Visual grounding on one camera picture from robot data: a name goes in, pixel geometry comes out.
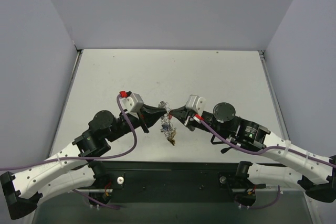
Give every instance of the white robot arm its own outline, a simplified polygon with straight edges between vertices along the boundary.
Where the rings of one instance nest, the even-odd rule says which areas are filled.
[[[119,99],[123,99],[128,113],[122,109]],[[0,181],[12,219],[21,218],[37,205],[56,195],[72,189],[88,187],[100,182],[117,183],[116,177],[105,174],[101,164],[95,159],[110,159],[129,153],[136,146],[134,129],[142,127],[148,133],[164,114],[166,109],[145,105],[138,94],[120,92],[117,97],[121,115],[116,119],[109,111],[98,112],[89,122],[89,129],[83,132],[62,151],[39,165],[18,173],[6,172]],[[333,202],[336,198],[336,157],[328,158],[309,153],[289,140],[283,140],[265,127],[239,118],[228,103],[219,103],[213,113],[204,111],[205,99],[191,95],[185,106],[171,110],[190,130],[199,128],[213,134],[230,148],[251,155],[261,155],[284,165],[267,166],[241,162],[237,169],[237,179],[247,179],[254,185],[280,185],[300,189],[312,198]],[[111,147],[110,142],[133,132],[135,144],[124,154],[100,157]]]

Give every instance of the white wall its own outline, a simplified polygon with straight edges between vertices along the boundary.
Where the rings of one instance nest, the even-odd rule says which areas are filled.
[[[50,0],[0,0],[0,166],[45,159],[76,50]],[[0,189],[0,222],[10,222]]]
[[[292,0],[51,0],[78,48],[265,49]]]
[[[293,0],[266,63],[291,140],[336,155],[336,0]],[[321,206],[334,223],[336,203]]]

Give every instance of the purple cable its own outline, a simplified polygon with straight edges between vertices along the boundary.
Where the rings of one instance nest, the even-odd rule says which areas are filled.
[[[252,152],[252,151],[248,151],[248,150],[245,150],[231,142],[229,142],[228,140],[226,140],[225,138],[221,137],[214,129],[212,129],[206,122],[204,122],[203,120],[201,120],[201,123],[212,133],[214,134],[219,140],[221,140],[223,143],[227,144],[228,146],[238,150],[238,151],[241,151],[241,152],[244,152],[244,153],[247,153],[247,154],[250,154],[250,155],[261,155],[271,149],[278,149],[278,150],[285,150],[286,148],[285,147],[282,147],[282,146],[270,146],[270,147],[266,147],[265,149],[262,149],[262,150],[259,150],[257,152]],[[289,152],[292,152],[292,153],[295,153],[301,157],[306,157],[305,154],[303,153],[300,153],[298,151],[295,151],[295,150],[292,150],[292,149],[288,149]],[[309,156],[308,159],[310,160],[313,160],[315,162],[319,162],[321,164],[325,164],[325,165],[328,165],[328,166],[331,166],[332,168],[336,168],[336,165],[334,164],[331,164],[331,163],[328,163],[326,161],[323,161],[323,160],[320,160],[318,158],[315,158],[315,157],[311,157]]]
[[[122,157],[122,156],[125,156],[127,154],[129,154],[130,152],[132,152],[137,143],[138,143],[138,138],[137,138],[137,134],[135,133],[135,129],[130,121],[130,119],[128,118],[128,116],[126,115],[126,113],[124,112],[124,109],[122,108],[121,104],[120,104],[120,98],[121,96],[118,94],[117,96],[117,105],[121,111],[121,114],[123,115],[123,117],[125,118],[128,126],[130,127],[132,133],[133,133],[133,137],[134,137],[134,144],[133,146],[126,152],[124,153],[120,153],[120,154],[117,154],[117,155],[113,155],[113,156],[106,156],[106,157],[60,157],[59,160],[104,160],[104,159],[111,159],[111,158],[117,158],[117,157]],[[58,161],[57,158],[53,158],[53,159],[49,159],[49,160],[45,160],[45,161],[42,161],[42,162],[38,162],[38,163],[34,163],[34,164],[31,164],[31,165],[23,165],[23,166],[16,166],[16,167],[4,167],[4,168],[0,168],[0,171],[8,171],[8,170],[20,170],[20,169],[27,169],[27,168],[31,168],[33,166],[37,166],[37,165],[42,165],[42,164],[47,164],[47,163],[52,163],[52,162],[55,162],[55,161]]]
[[[99,201],[95,200],[94,198],[92,198],[92,197],[90,197],[90,196],[88,196],[88,195],[86,195],[86,194],[84,194],[84,193],[82,193],[82,192],[80,192],[78,190],[74,189],[72,191],[74,191],[76,194],[80,194],[81,196],[84,196],[84,197],[92,200],[93,202],[101,205],[102,207],[110,208],[110,209],[113,209],[113,210],[120,210],[120,206],[118,206],[118,205],[106,205],[106,204],[104,204],[102,202],[99,202]]]
[[[244,208],[248,208],[249,210],[251,209],[251,210],[260,210],[260,209],[264,209],[264,208],[266,208],[266,207],[270,207],[270,206],[273,206],[276,202],[278,202],[279,201],[279,199],[280,199],[280,196],[281,196],[281,190],[280,190],[280,186],[278,186],[278,194],[277,194],[277,197],[275,198],[275,200],[273,200],[272,202],[270,202],[270,203],[268,203],[268,204],[266,204],[266,205],[263,205],[263,206],[251,206],[251,207],[247,207],[247,206],[244,206],[244,205],[242,205],[242,204],[240,204],[242,207],[244,207]]]

